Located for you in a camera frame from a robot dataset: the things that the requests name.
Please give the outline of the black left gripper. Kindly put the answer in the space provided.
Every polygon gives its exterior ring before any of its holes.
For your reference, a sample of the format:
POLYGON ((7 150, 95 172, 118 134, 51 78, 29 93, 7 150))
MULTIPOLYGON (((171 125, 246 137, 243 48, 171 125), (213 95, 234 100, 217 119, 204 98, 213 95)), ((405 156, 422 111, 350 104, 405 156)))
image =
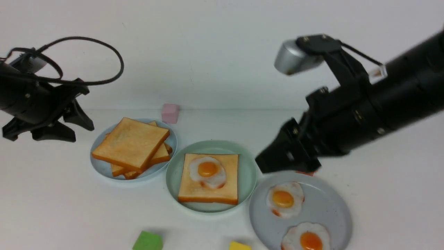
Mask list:
POLYGON ((86 130, 95 129, 76 98, 87 95, 86 86, 52 86, 47 81, 24 79, 33 73, 21 73, 10 64, 1 63, 1 111, 12 115, 2 128, 2 136, 16 141, 30 132, 34 141, 58 140, 76 142, 72 123, 86 130))

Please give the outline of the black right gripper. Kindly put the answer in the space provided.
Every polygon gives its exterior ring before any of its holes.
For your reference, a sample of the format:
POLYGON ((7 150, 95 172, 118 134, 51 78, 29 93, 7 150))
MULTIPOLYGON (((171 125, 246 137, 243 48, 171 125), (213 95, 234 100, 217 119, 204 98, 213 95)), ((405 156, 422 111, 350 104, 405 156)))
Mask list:
POLYGON ((276 138, 256 157, 262 173, 285 170, 314 172, 320 158, 348 155, 353 149, 385 134, 385 125, 367 95, 317 90, 308 96, 301 120, 285 121, 276 138))

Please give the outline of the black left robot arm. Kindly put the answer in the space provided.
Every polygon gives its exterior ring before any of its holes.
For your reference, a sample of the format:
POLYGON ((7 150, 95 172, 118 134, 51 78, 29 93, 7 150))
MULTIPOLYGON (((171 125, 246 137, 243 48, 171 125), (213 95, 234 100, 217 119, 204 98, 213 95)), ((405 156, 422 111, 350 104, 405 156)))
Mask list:
POLYGON ((88 87, 59 85, 23 79, 24 74, 1 63, 1 111, 12 115, 2 127, 2 136, 16 141, 30 132, 35 141, 59 140, 75 142, 76 134, 66 123, 92 131, 93 121, 83 111, 76 98, 87 95, 88 87))

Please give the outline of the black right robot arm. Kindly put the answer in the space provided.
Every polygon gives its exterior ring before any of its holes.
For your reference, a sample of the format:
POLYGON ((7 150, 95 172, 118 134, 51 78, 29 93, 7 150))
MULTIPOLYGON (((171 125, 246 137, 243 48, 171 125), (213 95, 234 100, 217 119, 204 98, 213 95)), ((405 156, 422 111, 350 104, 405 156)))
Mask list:
POLYGON ((313 173, 319 158, 352 150, 443 110, 443 31, 383 64, 325 34, 282 43, 274 67, 292 76, 325 62, 339 87, 306 96, 300 121, 287 120, 255 158, 262 173, 313 173))

